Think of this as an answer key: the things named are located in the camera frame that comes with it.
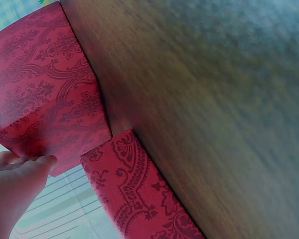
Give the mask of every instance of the fingernail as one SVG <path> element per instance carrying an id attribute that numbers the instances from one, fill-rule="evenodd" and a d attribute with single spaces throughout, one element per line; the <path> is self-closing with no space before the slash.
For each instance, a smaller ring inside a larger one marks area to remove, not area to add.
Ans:
<path id="1" fill-rule="evenodd" d="M 37 159 L 37 162 L 42 163 L 42 164 L 50 164 L 51 170 L 52 170 L 56 166 L 58 159 L 54 155 L 50 155 L 50 156 L 39 157 Z"/>

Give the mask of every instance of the wooden table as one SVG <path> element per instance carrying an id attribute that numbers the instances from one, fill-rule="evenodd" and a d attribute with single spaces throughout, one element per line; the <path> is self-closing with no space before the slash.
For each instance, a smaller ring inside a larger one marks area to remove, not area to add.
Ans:
<path id="1" fill-rule="evenodd" d="M 113 133 L 208 238 L 299 239 L 298 0 L 61 2 Z"/>

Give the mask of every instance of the hand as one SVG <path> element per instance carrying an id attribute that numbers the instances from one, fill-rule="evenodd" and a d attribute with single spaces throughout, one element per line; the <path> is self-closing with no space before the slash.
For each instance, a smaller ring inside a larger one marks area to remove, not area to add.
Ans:
<path id="1" fill-rule="evenodd" d="M 7 239 L 17 221 L 43 190 L 55 156 L 19 158 L 0 153 L 0 239 Z"/>

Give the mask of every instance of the red patterned wrapping paper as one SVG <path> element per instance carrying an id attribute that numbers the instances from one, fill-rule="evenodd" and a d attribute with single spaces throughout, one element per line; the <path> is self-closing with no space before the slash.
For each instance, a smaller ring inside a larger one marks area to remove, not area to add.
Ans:
<path id="1" fill-rule="evenodd" d="M 205 238 L 131 130 L 82 155 L 81 162 L 123 238 Z"/>
<path id="2" fill-rule="evenodd" d="M 95 74 L 60 3 L 0 32 L 0 143 L 59 159 L 57 176 L 111 138 Z"/>

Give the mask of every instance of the paisley pattern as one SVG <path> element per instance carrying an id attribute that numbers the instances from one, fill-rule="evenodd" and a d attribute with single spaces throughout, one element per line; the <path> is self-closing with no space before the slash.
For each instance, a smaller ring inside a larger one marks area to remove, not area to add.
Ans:
<path id="1" fill-rule="evenodd" d="M 81 162 L 125 239 L 205 238 L 131 130 L 82 155 Z"/>
<path id="2" fill-rule="evenodd" d="M 110 138 L 97 79 L 60 3 L 0 32 L 3 146 L 19 156 L 57 156 L 56 176 Z"/>

